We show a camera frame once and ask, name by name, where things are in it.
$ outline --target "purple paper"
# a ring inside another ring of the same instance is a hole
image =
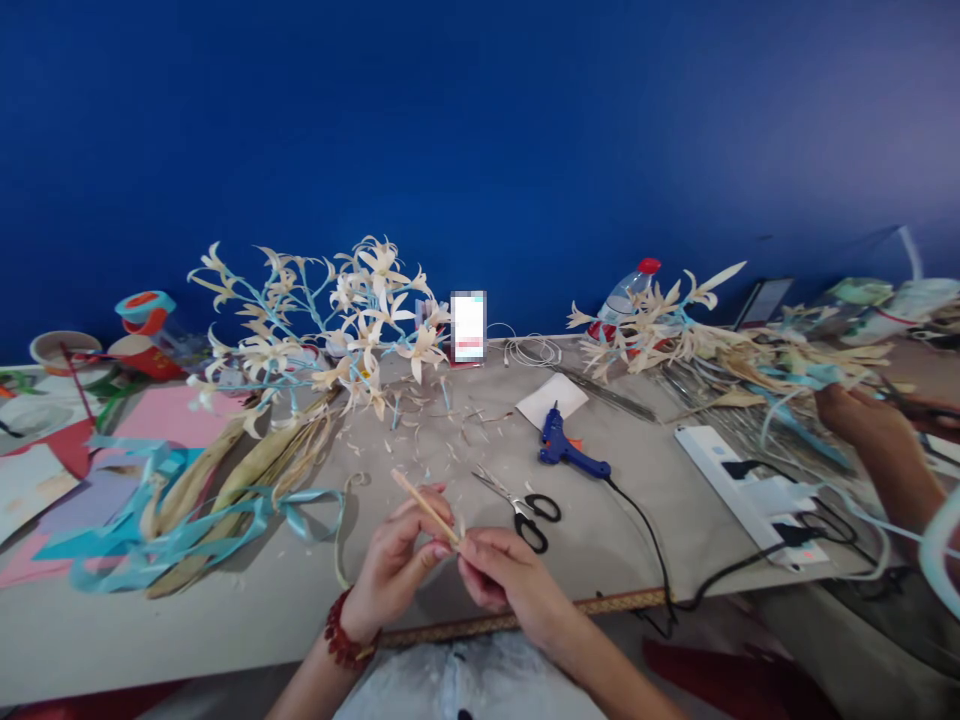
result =
[[[39,530],[46,535],[102,527],[120,510],[140,484],[145,456],[124,455],[104,458],[90,469],[80,487],[57,502],[40,518]],[[134,467],[132,475],[107,468]]]

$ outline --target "wooden ruler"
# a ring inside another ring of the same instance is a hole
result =
[[[665,603],[663,588],[654,588],[619,595],[607,595],[602,598],[577,600],[574,605],[585,615],[603,615],[656,607]],[[457,638],[486,635],[501,630],[514,630],[518,627],[520,627],[520,623],[517,621],[517,616],[513,613],[504,613],[503,615],[491,615],[489,617],[413,628],[412,630],[384,633],[380,638],[380,647],[399,648],[419,645],[420,643],[443,642]]]

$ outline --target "red cup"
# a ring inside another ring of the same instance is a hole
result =
[[[174,380],[183,375],[183,368],[143,335],[127,335],[117,340],[108,348],[107,354],[154,380]]]

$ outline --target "hand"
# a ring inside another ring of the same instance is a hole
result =
[[[913,405],[920,405],[934,410],[960,412],[960,407],[957,405],[951,405],[950,403],[934,398],[908,395],[906,400]],[[907,418],[919,432],[929,433],[930,435],[936,435],[950,442],[960,443],[960,420],[943,416],[930,416],[922,410],[916,414],[907,413]]]
[[[451,527],[453,511],[441,496],[445,483],[418,488],[430,507]],[[433,540],[416,553],[420,533]],[[354,642],[369,643],[384,625],[398,620],[413,602],[420,583],[437,564],[453,554],[446,534],[411,498],[373,533],[363,569],[340,614],[340,625]]]
[[[477,605],[492,612],[512,608],[530,642],[548,654],[585,619],[512,530],[470,528],[460,542],[457,564]]]
[[[817,414],[828,429],[856,448],[858,453],[910,454],[923,451],[903,413],[859,390],[845,391],[828,385],[814,396]]]

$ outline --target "red cloth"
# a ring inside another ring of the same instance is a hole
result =
[[[178,690],[186,680],[29,705],[12,720],[133,720]]]
[[[737,720],[842,720],[795,663],[750,645],[745,649],[752,657],[643,641],[651,670]]]

